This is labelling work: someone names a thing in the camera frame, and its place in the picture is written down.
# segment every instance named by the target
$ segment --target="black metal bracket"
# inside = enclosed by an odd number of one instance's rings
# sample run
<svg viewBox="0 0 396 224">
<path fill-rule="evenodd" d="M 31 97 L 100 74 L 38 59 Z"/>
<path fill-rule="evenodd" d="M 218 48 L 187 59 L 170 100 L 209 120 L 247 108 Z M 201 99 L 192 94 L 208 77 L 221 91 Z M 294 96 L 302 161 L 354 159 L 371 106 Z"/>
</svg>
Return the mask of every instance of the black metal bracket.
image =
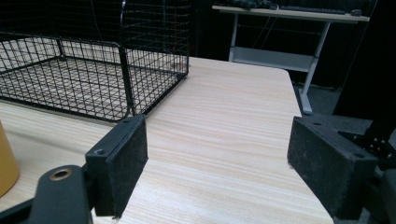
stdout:
<svg viewBox="0 0 396 224">
<path fill-rule="evenodd" d="M 35 197 L 0 213 L 0 223 L 92 223 L 120 218 L 148 158 L 145 116 L 124 119 L 85 155 L 42 175 Z"/>
<path fill-rule="evenodd" d="M 356 220 L 364 207 L 375 221 L 396 223 L 396 163 L 393 155 L 387 156 L 393 147 L 382 147 L 380 154 L 375 153 L 364 147 L 367 144 L 357 143 L 365 135 L 334 129 L 322 120 L 294 118 L 288 151 L 291 167 L 331 217 Z M 373 122 L 368 130 L 375 126 Z"/>
</svg>

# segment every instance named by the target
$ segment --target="desk leg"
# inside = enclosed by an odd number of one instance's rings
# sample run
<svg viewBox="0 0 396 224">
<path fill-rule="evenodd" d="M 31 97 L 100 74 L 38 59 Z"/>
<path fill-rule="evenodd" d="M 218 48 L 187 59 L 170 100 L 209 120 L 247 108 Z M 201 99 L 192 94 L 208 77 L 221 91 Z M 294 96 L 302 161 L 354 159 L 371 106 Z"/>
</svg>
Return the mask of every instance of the desk leg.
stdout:
<svg viewBox="0 0 396 224">
<path fill-rule="evenodd" d="M 233 62 L 233 52 L 235 51 L 235 39 L 236 39 L 237 29 L 238 29 L 238 14 L 235 14 L 233 19 L 233 37 L 231 38 L 231 46 L 230 46 L 230 54 L 228 57 L 228 62 Z"/>
<path fill-rule="evenodd" d="M 308 75 L 306 76 L 306 80 L 305 80 L 305 84 L 304 84 L 304 88 L 302 90 L 299 90 L 300 93 L 300 100 L 301 100 L 301 106 L 303 108 L 303 113 L 306 115 L 311 115 L 312 114 L 312 108 L 311 108 L 311 104 L 309 104 L 309 100 L 308 100 L 308 89 L 309 86 L 311 85 L 311 81 L 312 81 L 312 77 L 315 74 L 315 69 L 317 68 L 318 65 L 318 61 L 319 61 L 319 56 L 320 56 L 320 52 L 321 49 L 323 48 L 323 44 L 324 41 L 326 39 L 326 35 L 329 31 L 330 28 L 330 22 L 326 21 L 323 27 L 323 31 L 320 35 L 320 40 L 317 46 L 317 51 L 315 52 L 315 57 L 311 62 L 311 65 L 309 67 L 309 72 Z"/>
</svg>

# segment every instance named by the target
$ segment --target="white desk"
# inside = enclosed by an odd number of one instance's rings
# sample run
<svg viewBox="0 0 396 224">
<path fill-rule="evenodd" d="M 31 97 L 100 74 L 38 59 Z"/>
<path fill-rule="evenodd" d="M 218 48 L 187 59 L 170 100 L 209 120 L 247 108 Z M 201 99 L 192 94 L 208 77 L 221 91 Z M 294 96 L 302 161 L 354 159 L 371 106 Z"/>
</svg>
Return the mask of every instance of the white desk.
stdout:
<svg viewBox="0 0 396 224">
<path fill-rule="evenodd" d="M 305 114 L 312 114 L 312 108 L 308 100 L 308 89 L 311 85 L 312 77 L 315 74 L 315 69 L 317 68 L 319 56 L 326 39 L 326 35 L 329 31 L 332 22 L 341 23 L 357 23 L 359 21 L 367 22 L 370 20 L 368 17 L 354 17 L 349 14 L 337 15 L 337 14 L 325 14 L 325 13 L 311 13 L 302 11 L 289 11 L 289 10 L 270 10 L 264 8 L 253 8 L 253 9 L 243 9 L 240 7 L 221 7 L 213 6 L 213 9 L 217 9 L 220 12 L 232 13 L 234 14 L 233 21 L 233 36 L 230 47 L 229 62 L 235 63 L 250 63 L 263 66 L 271 66 L 289 69 L 293 71 L 306 72 L 306 80 L 304 87 L 300 90 L 300 99 Z M 323 21 L 324 26 L 315 55 L 300 55 L 291 54 L 285 52 L 276 52 L 271 50 L 261 50 L 261 49 L 247 49 L 240 48 L 235 45 L 236 32 L 238 26 L 238 15 L 251 15 L 251 16 L 265 16 L 265 17 L 279 17 L 294 20 L 308 20 L 308 21 Z"/>
</svg>

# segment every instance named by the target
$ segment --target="keyboard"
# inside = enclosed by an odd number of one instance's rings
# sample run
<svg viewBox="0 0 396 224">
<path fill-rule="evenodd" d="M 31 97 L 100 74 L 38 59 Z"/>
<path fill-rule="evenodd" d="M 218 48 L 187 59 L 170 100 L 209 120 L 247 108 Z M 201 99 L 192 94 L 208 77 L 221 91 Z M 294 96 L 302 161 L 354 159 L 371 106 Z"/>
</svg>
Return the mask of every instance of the keyboard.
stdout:
<svg viewBox="0 0 396 224">
<path fill-rule="evenodd" d="M 328 13 L 345 15 L 346 11 L 342 9 L 329 9 L 329 8 L 316 8 L 316 7 L 293 7 L 293 6 L 280 6 L 279 9 L 289 11 L 303 11 L 303 12 L 317 12 L 317 13 Z"/>
</svg>

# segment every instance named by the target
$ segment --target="wire basket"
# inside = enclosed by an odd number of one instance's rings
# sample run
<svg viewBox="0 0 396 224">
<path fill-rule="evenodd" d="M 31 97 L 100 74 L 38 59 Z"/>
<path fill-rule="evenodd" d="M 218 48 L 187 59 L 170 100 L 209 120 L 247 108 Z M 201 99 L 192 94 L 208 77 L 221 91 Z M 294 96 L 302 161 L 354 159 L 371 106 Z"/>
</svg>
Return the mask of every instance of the wire basket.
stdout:
<svg viewBox="0 0 396 224">
<path fill-rule="evenodd" d="M 0 99 L 119 121 L 189 72 L 188 0 L 2 0 Z"/>
</svg>

